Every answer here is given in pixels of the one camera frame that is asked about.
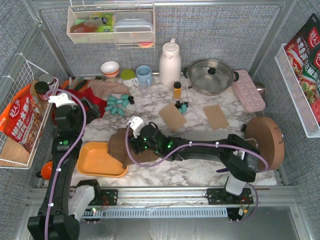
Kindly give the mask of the brown cloth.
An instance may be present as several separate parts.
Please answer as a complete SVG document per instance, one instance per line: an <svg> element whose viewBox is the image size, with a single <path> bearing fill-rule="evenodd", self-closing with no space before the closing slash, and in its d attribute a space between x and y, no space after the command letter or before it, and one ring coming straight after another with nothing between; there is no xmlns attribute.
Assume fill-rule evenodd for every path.
<svg viewBox="0 0 320 240"><path fill-rule="evenodd" d="M146 149L140 153L134 153L133 149L128 144L129 152L132 158L135 161L132 161L128 151L126 149L126 128L119 128L108 141L108 150L107 153L122 163L123 168L126 168L128 165L137 164L138 166L151 166L158 164L161 159L152 151Z"/></svg>

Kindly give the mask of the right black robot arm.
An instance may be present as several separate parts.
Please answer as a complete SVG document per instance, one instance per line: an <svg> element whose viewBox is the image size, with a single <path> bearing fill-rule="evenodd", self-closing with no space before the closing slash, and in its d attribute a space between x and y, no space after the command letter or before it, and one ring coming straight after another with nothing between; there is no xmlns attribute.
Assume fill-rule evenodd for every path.
<svg viewBox="0 0 320 240"><path fill-rule="evenodd" d="M236 134L215 141L192 141L181 137L164 135L159 128L149 123L134 136L131 127L126 128L125 144L135 154L152 151L164 161L190 159L221 162L236 179L252 183L256 180L260 151Z"/></svg>

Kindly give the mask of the orange storage basket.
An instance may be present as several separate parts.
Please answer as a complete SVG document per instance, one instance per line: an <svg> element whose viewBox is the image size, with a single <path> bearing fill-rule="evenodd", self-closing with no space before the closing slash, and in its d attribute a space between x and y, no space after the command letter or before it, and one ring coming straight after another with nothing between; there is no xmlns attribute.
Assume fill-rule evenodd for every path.
<svg viewBox="0 0 320 240"><path fill-rule="evenodd" d="M81 147L76 169L87 176L122 178L129 168L108 154L107 142L92 141Z"/></svg>

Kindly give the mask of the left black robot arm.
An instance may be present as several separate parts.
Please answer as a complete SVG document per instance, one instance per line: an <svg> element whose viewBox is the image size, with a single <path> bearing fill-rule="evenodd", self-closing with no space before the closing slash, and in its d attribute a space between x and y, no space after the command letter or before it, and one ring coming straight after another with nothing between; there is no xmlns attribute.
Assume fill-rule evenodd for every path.
<svg viewBox="0 0 320 240"><path fill-rule="evenodd" d="M52 142L52 172L48 188L36 216L28 219L27 229L35 240L77 240L80 220L91 202L100 197L96 180L76 187L70 196L72 175L79 158L87 116L79 99L66 93L50 96L56 106L57 136Z"/></svg>

